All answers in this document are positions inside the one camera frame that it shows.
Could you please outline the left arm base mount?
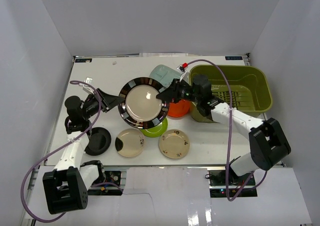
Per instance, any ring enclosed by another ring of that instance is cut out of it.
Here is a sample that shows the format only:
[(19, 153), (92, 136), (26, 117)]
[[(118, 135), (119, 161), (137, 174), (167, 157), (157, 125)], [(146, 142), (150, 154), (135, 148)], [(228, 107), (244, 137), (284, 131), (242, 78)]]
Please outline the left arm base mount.
[[(122, 172), (121, 171), (105, 171), (105, 183), (113, 183), (123, 189)], [(88, 195), (91, 196), (121, 196), (122, 192), (116, 186), (108, 184), (101, 185), (88, 190)]]

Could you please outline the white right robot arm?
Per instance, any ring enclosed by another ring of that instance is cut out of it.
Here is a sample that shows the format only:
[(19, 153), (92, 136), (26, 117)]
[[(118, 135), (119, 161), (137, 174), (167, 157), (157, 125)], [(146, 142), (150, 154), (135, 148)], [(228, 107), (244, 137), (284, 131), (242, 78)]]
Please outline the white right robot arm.
[(238, 185), (245, 174), (257, 169), (270, 170), (292, 151), (277, 120), (254, 118), (233, 108), (212, 93), (212, 84), (205, 75), (196, 75), (191, 85), (184, 80), (173, 79), (156, 98), (171, 103), (180, 100), (193, 102), (203, 117), (235, 128), (249, 141), (249, 153), (229, 160), (225, 167), (225, 177), (231, 185)]

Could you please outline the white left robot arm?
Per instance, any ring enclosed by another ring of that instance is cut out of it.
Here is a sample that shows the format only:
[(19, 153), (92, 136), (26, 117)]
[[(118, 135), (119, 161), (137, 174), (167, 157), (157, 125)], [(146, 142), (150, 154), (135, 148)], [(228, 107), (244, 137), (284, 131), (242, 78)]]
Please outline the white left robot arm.
[(68, 97), (64, 105), (67, 118), (64, 126), (68, 145), (50, 172), (43, 175), (45, 198), (50, 214), (66, 213), (85, 209), (88, 204), (88, 189), (101, 185), (106, 179), (103, 164), (99, 160), (82, 162), (87, 154), (98, 156), (108, 150), (112, 142), (110, 132), (102, 127), (93, 127), (90, 118), (98, 112), (108, 112), (124, 98), (97, 89), (85, 100), (78, 96)]

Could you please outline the brown striped rim plate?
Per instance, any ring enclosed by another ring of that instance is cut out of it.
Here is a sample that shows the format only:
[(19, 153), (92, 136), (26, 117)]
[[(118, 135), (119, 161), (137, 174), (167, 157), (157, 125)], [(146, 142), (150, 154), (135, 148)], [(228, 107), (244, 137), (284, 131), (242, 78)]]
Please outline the brown striped rim plate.
[(118, 104), (122, 119), (137, 129), (150, 129), (161, 124), (169, 111), (169, 101), (157, 98), (166, 89), (160, 82), (149, 77), (130, 80), (120, 90), (124, 99)]

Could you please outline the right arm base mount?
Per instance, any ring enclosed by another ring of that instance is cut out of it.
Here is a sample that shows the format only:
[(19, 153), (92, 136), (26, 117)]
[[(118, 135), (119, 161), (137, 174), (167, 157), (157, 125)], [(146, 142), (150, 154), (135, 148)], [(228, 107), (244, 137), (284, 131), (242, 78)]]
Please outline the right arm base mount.
[[(248, 178), (249, 173), (242, 177), (229, 176), (229, 196), (230, 198), (239, 191), (240, 187), (244, 184)], [(208, 180), (210, 185), (210, 197), (211, 198), (226, 198), (226, 172), (225, 170), (209, 170), (204, 176)], [(238, 197), (257, 197), (258, 193), (256, 189), (250, 189), (256, 185), (254, 176), (250, 177), (250, 180), (240, 192)]]

